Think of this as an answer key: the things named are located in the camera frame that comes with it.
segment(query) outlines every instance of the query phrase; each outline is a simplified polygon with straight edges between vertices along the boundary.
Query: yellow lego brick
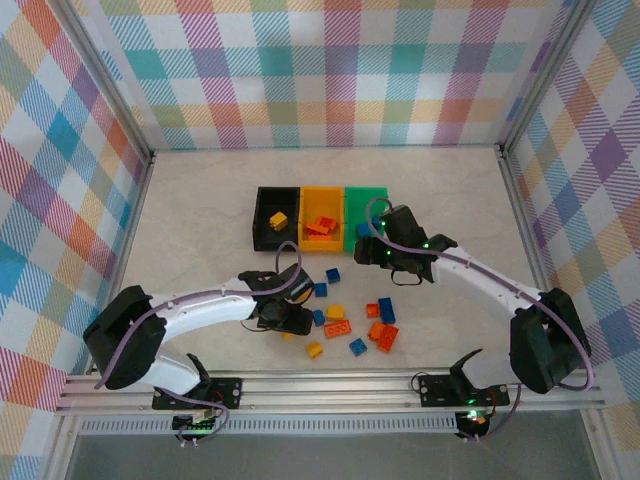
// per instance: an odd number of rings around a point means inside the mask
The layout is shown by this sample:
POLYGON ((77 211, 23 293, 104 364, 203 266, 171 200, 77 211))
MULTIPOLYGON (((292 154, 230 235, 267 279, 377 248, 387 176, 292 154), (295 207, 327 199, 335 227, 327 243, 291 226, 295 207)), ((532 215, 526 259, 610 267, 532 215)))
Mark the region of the yellow lego brick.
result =
POLYGON ((276 213, 273 217, 271 217, 269 219, 269 225, 276 232, 279 232, 284 227, 286 227, 288 224, 289 224, 289 220, 287 219, 287 216, 282 212, 276 213))
POLYGON ((316 358, 322 353, 322 345, 318 342, 313 342, 307 345, 307 353, 311 358, 316 358))
POLYGON ((329 305, 327 308, 327 318, 332 322, 344 319, 344 307, 342 305, 329 305))

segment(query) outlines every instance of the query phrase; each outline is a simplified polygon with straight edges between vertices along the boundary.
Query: orange bin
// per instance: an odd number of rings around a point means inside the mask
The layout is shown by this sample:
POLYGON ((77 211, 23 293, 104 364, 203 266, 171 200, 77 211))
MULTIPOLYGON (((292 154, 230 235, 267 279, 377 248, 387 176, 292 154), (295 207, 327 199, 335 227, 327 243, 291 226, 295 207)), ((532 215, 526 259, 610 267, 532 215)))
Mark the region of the orange bin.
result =
POLYGON ((298 217, 298 245, 303 252, 342 252, 344 249, 344 188, 302 187, 300 189, 300 215, 298 217), (305 232, 307 223, 318 217, 333 218, 338 228, 331 240, 310 240, 305 232))

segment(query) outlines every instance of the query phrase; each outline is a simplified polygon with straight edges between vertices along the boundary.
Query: colorful plaid backdrop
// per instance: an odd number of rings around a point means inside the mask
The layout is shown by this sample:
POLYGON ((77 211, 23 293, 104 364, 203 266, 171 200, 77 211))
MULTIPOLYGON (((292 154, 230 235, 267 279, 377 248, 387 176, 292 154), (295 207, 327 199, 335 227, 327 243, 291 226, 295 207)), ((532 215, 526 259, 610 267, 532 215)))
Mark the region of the colorful plaid backdrop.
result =
POLYGON ((600 0, 515 153, 544 267, 585 323, 621 458, 637 478, 640 0, 600 0))
POLYGON ((491 144, 546 33, 538 20, 558 4, 74 3, 161 149, 491 144))
POLYGON ((0 479, 35 477, 142 166, 44 0, 0 0, 0 479))

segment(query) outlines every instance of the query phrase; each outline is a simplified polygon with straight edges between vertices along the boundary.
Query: black bin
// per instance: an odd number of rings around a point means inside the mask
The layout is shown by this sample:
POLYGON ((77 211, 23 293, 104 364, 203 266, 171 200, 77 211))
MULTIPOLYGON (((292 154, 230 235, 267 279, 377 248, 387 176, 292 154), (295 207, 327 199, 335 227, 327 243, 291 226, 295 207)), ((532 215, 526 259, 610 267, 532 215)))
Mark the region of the black bin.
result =
POLYGON ((253 216, 253 249, 256 252, 273 252, 285 240, 298 244, 298 212, 300 188, 258 187, 256 211, 253 216), (279 232, 269 225, 269 219, 278 212, 287 216, 289 223, 279 232))

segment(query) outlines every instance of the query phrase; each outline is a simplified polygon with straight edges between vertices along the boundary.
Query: blue lego brick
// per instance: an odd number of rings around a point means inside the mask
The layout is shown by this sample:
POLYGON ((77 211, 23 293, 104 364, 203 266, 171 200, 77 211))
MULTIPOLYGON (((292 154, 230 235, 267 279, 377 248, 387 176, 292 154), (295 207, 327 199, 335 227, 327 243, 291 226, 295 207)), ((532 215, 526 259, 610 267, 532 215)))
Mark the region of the blue lego brick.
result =
POLYGON ((340 272, 338 272, 337 268, 327 270, 327 280, 329 280, 329 283, 338 283, 340 281, 340 272))
POLYGON ((316 297, 326 297, 327 296, 327 284, 326 283, 316 283, 316 297))
POLYGON ((359 223, 356 226, 356 230, 358 231, 358 237, 364 238, 371 235, 371 229, 369 228, 368 223, 359 223))
POLYGON ((380 318, 385 325, 393 325, 396 323, 396 315, 393 313, 393 305, 391 305, 391 299, 389 297, 379 298, 378 305, 380 305, 380 318))
POLYGON ((313 321, 316 324, 316 327, 321 327, 322 325, 324 325, 324 313, 322 313, 322 310, 314 310, 313 311, 313 321))
POLYGON ((361 338, 358 338, 349 344, 349 348, 356 357, 359 357, 367 351, 367 346, 364 344, 361 338))

